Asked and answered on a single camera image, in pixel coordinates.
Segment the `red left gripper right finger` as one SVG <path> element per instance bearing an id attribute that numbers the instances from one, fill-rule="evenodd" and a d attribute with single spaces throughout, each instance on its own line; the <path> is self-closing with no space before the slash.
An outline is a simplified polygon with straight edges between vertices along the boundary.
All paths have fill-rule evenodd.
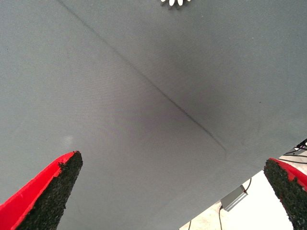
<path id="1" fill-rule="evenodd" d="M 281 160 L 269 158 L 264 175 L 284 207 L 293 229 L 307 228 L 307 175 Z"/>

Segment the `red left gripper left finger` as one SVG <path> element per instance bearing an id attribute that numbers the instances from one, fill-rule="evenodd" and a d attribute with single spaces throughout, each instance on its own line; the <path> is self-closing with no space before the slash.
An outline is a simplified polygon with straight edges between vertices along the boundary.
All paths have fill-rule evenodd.
<path id="1" fill-rule="evenodd" d="M 55 230 L 83 165 L 79 151 L 66 153 L 0 206 L 2 230 Z"/>

